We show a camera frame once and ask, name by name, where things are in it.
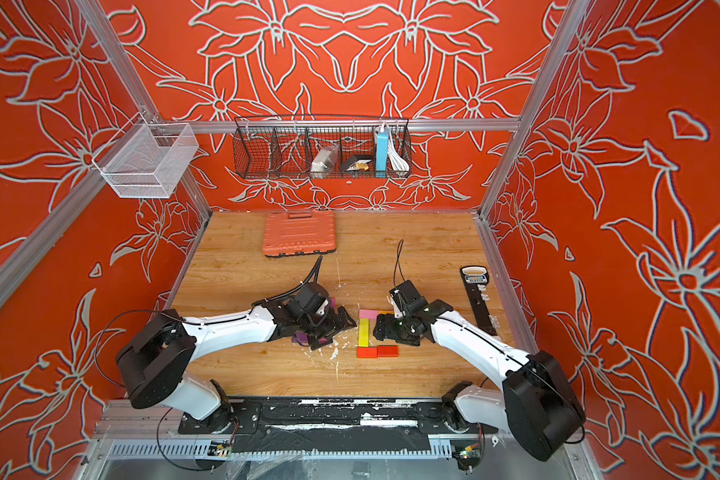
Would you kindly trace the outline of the purple small block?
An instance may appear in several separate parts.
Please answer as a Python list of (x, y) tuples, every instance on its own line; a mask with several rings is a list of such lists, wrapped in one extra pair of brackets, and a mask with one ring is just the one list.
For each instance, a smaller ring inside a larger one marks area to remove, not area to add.
[(298, 345), (300, 345), (300, 346), (302, 346), (302, 347), (308, 347), (308, 346), (309, 346), (309, 339), (308, 339), (308, 337), (305, 336), (305, 335), (303, 335), (303, 334), (301, 334), (301, 333), (295, 334), (295, 335), (292, 337), (292, 342), (295, 343), (295, 344), (298, 344)]

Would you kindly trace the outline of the red block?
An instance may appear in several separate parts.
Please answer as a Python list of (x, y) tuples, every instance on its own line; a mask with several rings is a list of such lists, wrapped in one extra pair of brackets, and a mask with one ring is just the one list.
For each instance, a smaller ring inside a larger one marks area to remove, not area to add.
[(399, 348), (397, 345), (380, 345), (376, 347), (378, 358), (397, 358), (399, 356)]

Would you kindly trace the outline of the yellow-green block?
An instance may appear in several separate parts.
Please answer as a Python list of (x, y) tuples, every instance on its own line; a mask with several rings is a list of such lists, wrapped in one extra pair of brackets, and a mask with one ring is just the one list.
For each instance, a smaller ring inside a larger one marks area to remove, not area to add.
[(370, 320), (361, 318), (358, 322), (358, 347), (367, 348), (369, 346), (370, 337)]

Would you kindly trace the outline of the red-orange small block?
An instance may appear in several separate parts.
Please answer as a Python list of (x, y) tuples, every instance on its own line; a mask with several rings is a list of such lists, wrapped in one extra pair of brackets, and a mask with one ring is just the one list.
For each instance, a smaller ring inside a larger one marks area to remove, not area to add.
[(356, 355), (360, 359), (376, 359), (378, 357), (378, 350), (376, 347), (358, 347), (356, 349)]

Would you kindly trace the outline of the pink long block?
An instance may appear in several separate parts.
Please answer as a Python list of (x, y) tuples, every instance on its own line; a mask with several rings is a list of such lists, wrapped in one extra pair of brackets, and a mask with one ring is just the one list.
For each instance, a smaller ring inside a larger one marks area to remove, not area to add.
[(368, 319), (368, 320), (375, 320), (379, 314), (378, 310), (371, 310), (371, 309), (360, 309), (359, 310), (359, 317), (361, 319)]

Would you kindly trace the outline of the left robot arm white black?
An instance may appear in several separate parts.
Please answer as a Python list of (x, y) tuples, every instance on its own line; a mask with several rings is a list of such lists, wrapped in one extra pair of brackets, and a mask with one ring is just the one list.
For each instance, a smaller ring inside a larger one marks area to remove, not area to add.
[(200, 358), (247, 344), (302, 335), (319, 349), (357, 323), (329, 298), (302, 304), (267, 301), (248, 311), (213, 317), (181, 317), (174, 309), (156, 314), (117, 354), (116, 365), (132, 408), (156, 405), (182, 414), (180, 432), (226, 433), (239, 424), (220, 384), (188, 371)]

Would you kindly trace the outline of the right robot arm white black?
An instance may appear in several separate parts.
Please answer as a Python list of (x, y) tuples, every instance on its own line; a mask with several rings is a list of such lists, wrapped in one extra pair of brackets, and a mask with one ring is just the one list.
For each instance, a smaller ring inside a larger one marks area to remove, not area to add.
[(426, 338), (475, 367), (500, 392), (469, 382), (451, 390), (457, 417), (512, 434), (539, 461), (549, 460), (583, 431), (584, 409), (554, 356), (512, 347), (441, 300), (378, 315), (373, 335), (408, 346), (418, 346)]

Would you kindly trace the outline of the black remote-like tool strip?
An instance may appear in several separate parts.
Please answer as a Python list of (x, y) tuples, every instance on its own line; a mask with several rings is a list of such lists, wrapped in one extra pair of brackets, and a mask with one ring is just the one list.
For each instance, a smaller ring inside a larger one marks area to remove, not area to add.
[(477, 326), (489, 335), (497, 336), (497, 325), (487, 306), (488, 269), (480, 265), (464, 266), (460, 269), (460, 276)]

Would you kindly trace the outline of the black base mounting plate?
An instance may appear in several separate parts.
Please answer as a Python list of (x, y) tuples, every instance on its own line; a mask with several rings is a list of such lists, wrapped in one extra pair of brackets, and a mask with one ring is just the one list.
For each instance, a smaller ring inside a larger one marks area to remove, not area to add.
[(214, 432), (186, 413), (182, 436), (233, 442), (235, 453), (434, 454), (449, 457), (452, 446), (469, 445), (491, 427), (450, 427), (436, 398), (234, 397), (234, 419)]

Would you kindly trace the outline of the orange plastic tool case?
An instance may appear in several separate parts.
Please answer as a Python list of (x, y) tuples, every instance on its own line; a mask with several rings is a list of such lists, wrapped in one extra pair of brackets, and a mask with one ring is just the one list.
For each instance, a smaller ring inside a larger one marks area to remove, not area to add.
[(271, 213), (266, 217), (262, 252), (267, 257), (325, 254), (336, 248), (332, 211)]

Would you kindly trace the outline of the black item in basket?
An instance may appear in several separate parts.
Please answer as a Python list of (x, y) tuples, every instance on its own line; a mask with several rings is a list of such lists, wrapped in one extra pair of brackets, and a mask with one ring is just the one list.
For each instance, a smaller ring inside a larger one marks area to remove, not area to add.
[(373, 170), (375, 159), (372, 155), (352, 155), (341, 163), (340, 172), (344, 174), (359, 174)]

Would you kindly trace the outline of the grey packet in basket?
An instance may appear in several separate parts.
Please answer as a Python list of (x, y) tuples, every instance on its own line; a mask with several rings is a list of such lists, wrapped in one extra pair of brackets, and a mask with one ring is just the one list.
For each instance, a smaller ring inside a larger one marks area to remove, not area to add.
[(313, 179), (325, 179), (334, 170), (340, 156), (340, 148), (337, 145), (328, 145), (319, 150), (313, 158), (309, 175)]

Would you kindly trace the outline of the clear plastic wall bin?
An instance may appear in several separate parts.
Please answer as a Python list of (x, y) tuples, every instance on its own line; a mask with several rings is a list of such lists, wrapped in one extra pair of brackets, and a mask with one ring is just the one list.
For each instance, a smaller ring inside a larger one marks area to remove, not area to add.
[(167, 199), (173, 195), (199, 148), (188, 123), (137, 124), (94, 161), (120, 198)]

